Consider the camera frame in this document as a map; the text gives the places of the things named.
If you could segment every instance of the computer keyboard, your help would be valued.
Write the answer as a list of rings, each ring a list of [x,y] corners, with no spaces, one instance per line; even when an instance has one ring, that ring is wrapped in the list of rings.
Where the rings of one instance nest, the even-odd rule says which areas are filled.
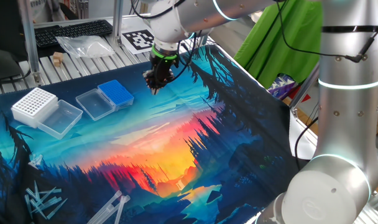
[[[112,25],[106,20],[86,22],[71,26],[52,26],[35,29],[35,41],[39,47],[58,45],[55,37],[81,37],[84,35],[107,35],[112,33]]]

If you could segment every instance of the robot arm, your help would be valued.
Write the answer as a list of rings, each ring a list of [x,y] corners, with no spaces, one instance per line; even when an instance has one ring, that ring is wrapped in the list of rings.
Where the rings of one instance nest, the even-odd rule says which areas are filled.
[[[158,14],[173,7],[150,20],[155,34],[153,69],[144,76],[155,91],[173,79],[170,66],[178,64],[177,42],[275,4],[273,0],[177,1],[178,5],[160,1],[152,9]],[[352,224],[378,186],[378,0],[324,0],[323,13],[321,52],[329,56],[320,58],[315,156],[256,224]]]
[[[157,94],[174,79],[170,67],[179,64],[179,41],[194,35],[206,35],[213,27],[275,3],[274,0],[173,0],[155,3],[150,12],[152,15],[172,10],[149,20],[155,44],[150,56],[152,69],[145,72],[144,77],[152,93]]]

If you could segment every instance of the green cloth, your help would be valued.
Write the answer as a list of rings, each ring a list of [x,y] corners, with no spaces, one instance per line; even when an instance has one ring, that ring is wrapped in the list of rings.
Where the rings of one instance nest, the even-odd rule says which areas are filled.
[[[270,87],[280,73],[290,75],[301,83],[319,61],[318,55],[297,52],[285,45],[280,18],[274,23],[277,14],[276,4],[267,7],[234,57],[265,88]],[[320,2],[290,0],[282,9],[282,16],[289,45],[300,50],[320,52],[323,20]]]

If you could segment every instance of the transparent plastic container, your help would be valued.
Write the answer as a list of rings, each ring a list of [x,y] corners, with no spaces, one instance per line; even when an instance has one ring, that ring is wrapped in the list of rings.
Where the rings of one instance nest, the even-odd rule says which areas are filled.
[[[134,97],[117,81],[112,80],[76,97],[76,101],[97,121],[115,111],[131,106]]]
[[[60,100],[51,109],[49,116],[39,124],[39,129],[57,139],[62,139],[76,125],[82,115],[82,110]]]
[[[114,112],[114,106],[97,89],[77,96],[76,101],[94,121]]]
[[[26,94],[11,110],[15,120],[57,139],[62,139],[83,114],[82,110],[63,100],[58,101],[57,96],[40,88]]]

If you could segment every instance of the plastic bag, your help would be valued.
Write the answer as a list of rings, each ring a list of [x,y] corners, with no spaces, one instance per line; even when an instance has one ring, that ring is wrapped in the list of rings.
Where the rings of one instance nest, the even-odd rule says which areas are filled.
[[[75,57],[105,57],[114,54],[110,45],[98,36],[81,36],[76,38],[56,37],[66,53]]]

